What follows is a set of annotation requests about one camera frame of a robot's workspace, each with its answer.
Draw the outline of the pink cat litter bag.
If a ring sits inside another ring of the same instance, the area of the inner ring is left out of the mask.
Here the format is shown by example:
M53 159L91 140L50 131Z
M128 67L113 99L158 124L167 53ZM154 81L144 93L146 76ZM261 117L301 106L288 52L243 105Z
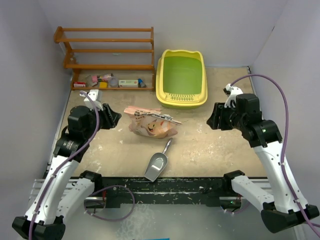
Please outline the pink cat litter bag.
M124 109L124 113L131 119L128 128L134 134L154 139L164 139L178 133L176 129L178 125L152 116L134 116L135 111L166 115L162 114L159 108L151 109L128 106Z

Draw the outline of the metal bag clip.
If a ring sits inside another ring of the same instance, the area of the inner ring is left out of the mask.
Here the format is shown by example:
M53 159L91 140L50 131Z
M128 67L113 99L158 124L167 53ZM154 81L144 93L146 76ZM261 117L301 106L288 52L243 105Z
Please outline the metal bag clip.
M175 125L182 125L182 122L175 120L172 116L168 115L168 114L159 114L159 113L154 113L154 112L139 112L139 111L135 111L134 112L134 116L136 117L142 117L142 116L150 116L150 117L155 117L158 119L162 119L165 121L168 121L170 123L173 123Z

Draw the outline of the silver metal scoop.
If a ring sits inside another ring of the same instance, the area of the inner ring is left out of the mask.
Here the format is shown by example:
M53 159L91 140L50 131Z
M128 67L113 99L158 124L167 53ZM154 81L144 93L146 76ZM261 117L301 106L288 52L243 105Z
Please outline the silver metal scoop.
M169 147L171 146L173 141L173 138L170 138L163 151L162 152L156 152L152 155L152 157L149 160L149 163L146 167L144 177L148 179L151 182L154 182L159 175L162 173L162 171L165 169L167 163L168 163L168 157L166 155L166 152L168 151Z

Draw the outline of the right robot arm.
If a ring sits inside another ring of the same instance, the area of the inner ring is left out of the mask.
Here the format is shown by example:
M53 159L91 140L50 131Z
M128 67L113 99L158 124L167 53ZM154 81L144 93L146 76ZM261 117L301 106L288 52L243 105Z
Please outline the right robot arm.
M281 158L282 136L277 124L264 120L260 101L252 93L226 92L227 101L217 102L207 120L211 129L237 129L261 161L272 193L254 184L242 171L224 174L222 190L228 196L245 197L260 211L262 221L271 233L303 224L320 215L299 190L286 159Z

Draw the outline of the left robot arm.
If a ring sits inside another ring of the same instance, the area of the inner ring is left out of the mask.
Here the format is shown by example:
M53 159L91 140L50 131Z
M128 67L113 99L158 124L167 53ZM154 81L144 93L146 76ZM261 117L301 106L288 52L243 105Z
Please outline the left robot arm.
M107 103L99 104L97 109L80 105L70 110L39 193L24 216L15 217L12 223L12 228L23 239L62 239L67 222L85 198L101 194L102 176L88 170L80 175L71 190L65 189L97 131L115 128L120 118L121 114Z

